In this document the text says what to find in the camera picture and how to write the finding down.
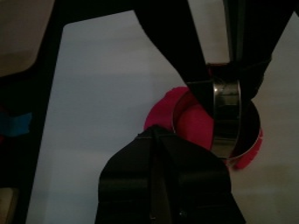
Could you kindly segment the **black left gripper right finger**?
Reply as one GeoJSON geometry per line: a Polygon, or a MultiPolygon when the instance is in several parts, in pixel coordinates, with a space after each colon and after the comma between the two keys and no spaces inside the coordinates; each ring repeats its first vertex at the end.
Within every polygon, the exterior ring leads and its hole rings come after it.
{"type": "Polygon", "coordinates": [[[246,224],[221,159],[161,126],[154,140],[163,162],[173,224],[246,224]]]}

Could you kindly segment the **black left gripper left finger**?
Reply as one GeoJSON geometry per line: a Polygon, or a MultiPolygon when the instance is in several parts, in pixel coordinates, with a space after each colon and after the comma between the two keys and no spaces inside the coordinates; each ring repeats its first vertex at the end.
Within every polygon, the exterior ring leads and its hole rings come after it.
{"type": "Polygon", "coordinates": [[[95,224],[155,224],[153,166],[157,131],[147,128],[107,161],[98,182],[95,224]]]}

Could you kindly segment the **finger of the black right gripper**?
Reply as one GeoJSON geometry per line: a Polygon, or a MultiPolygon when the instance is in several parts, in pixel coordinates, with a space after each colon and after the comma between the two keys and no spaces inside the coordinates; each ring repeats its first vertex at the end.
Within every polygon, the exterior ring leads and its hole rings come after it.
{"type": "Polygon", "coordinates": [[[299,0],[224,0],[230,66],[240,81],[241,97],[258,94],[273,52],[299,0]]]}
{"type": "Polygon", "coordinates": [[[134,0],[134,10],[147,37],[182,76],[197,100],[214,114],[213,79],[189,0],[134,0]]]}

